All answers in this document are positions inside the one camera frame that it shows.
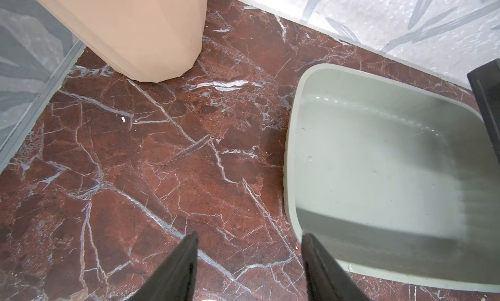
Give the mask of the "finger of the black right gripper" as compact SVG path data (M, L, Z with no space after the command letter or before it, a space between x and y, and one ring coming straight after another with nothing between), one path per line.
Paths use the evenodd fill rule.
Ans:
M477 67L467 79L483 118L493 151L499 161L499 58Z

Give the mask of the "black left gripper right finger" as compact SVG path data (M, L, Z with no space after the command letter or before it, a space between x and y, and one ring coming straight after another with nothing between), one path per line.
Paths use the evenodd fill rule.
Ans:
M369 299L313 234L303 234L301 250L309 300Z

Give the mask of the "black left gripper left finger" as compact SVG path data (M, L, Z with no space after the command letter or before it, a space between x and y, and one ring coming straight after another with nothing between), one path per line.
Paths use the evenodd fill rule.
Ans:
M185 236L130 300L192 300L197 275L196 232Z

